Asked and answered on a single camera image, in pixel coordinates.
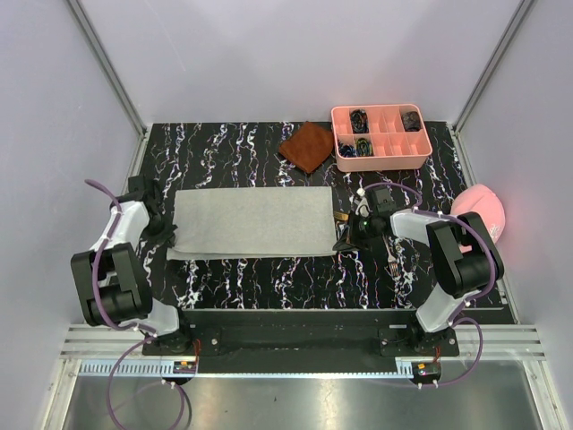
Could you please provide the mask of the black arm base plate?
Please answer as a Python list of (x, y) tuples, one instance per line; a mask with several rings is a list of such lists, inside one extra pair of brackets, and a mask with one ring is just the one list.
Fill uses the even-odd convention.
[(145, 356), (184, 356), (200, 347), (202, 357), (232, 352), (343, 350), (383, 357), (456, 357), (459, 346), (453, 330), (418, 347), (406, 338), (405, 325), (236, 325), (190, 329), (190, 339), (177, 346), (154, 341), (143, 347)]

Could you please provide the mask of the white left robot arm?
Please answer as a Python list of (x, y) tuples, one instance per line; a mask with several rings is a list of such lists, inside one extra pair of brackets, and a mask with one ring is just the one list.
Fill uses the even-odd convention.
[(159, 348), (186, 353), (193, 333), (183, 313), (152, 295), (146, 271), (136, 255), (143, 239), (172, 245), (176, 225), (161, 212), (162, 196), (155, 180), (128, 178), (127, 193), (115, 196), (101, 183), (85, 183), (111, 199), (110, 218), (96, 243), (74, 254), (71, 270), (85, 322), (116, 331), (139, 331)]

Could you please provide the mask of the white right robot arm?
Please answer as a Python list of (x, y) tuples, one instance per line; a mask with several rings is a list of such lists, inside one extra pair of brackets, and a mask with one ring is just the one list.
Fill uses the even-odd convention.
[(479, 213), (423, 211), (418, 192), (413, 192), (414, 205), (400, 208), (390, 194), (396, 186), (375, 183), (357, 191), (355, 208), (346, 215), (345, 229), (333, 251), (369, 250), (376, 239), (388, 236), (429, 248), (437, 283), (398, 337), (399, 344), (422, 356), (449, 337), (454, 318), (472, 301), (489, 293), (503, 276), (504, 266)]

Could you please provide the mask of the grey cloth napkin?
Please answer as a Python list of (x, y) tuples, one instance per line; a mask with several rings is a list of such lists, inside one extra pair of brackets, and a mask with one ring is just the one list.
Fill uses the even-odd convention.
[(325, 186), (182, 190), (174, 223), (176, 261), (330, 256), (337, 242)]

